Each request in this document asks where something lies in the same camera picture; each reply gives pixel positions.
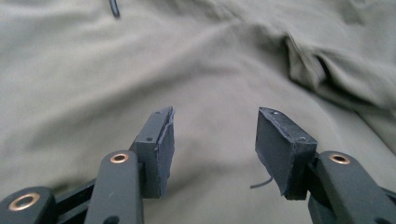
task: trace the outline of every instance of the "metal rivet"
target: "metal rivet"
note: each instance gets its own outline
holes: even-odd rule
[[[332,154],[330,156],[330,160],[344,165],[350,164],[350,160],[347,157],[340,154]]]
[[[33,204],[35,204],[38,199],[40,198],[40,195],[37,193],[27,193],[25,195],[22,195],[21,197],[15,199],[12,201],[12,203],[9,205],[8,209],[11,211],[21,211],[23,209],[26,209]],[[21,203],[23,199],[28,199],[30,200],[28,203]]]
[[[111,157],[110,161],[113,163],[122,163],[127,161],[129,156],[124,153],[120,153]]]

